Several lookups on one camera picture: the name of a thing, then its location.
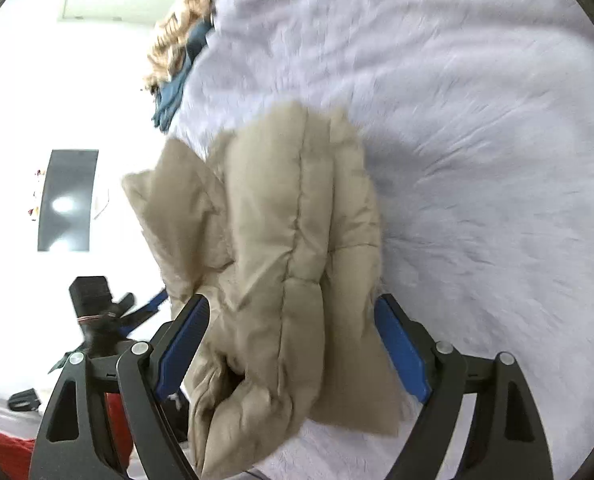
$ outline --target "wrinkled sheet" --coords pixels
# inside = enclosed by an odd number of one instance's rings
[[[568,478],[594,445],[594,28],[578,4],[217,9],[171,133],[205,155],[219,130],[273,102],[347,108],[380,195],[385,287],[435,339],[517,356],[555,476]],[[384,478],[409,430],[388,440],[309,422],[261,469],[274,480]]]

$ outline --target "red cloth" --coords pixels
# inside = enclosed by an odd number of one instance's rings
[[[132,435],[123,411],[121,396],[106,394],[106,409],[119,460],[123,467],[127,468],[132,452]],[[34,439],[24,440],[0,433],[0,468],[10,477],[10,480],[28,480],[33,449]]]

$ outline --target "white fabric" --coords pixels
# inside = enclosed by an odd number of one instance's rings
[[[339,105],[381,196],[384,280],[462,352],[512,351],[557,479],[594,445],[594,28],[574,0],[217,0],[172,134]],[[307,424],[273,479],[384,478],[399,441]],[[458,462],[449,454],[442,478]]]

